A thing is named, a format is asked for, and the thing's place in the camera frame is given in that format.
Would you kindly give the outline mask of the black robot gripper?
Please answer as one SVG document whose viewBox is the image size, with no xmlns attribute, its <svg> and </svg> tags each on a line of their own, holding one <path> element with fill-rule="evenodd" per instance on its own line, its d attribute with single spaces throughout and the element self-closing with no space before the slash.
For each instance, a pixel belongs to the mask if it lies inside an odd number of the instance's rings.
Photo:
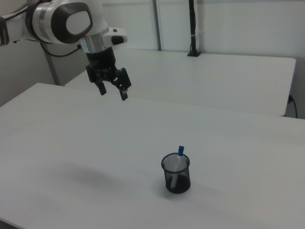
<svg viewBox="0 0 305 229">
<path fill-rule="evenodd" d="M 101 95 L 107 93 L 103 81 L 108 81 L 119 89 L 121 99 L 128 98 L 127 91 L 132 85 L 125 68 L 118 69 L 113 48 L 97 53 L 86 54 L 89 64 L 86 66 L 89 81 L 94 83 Z"/>
</svg>

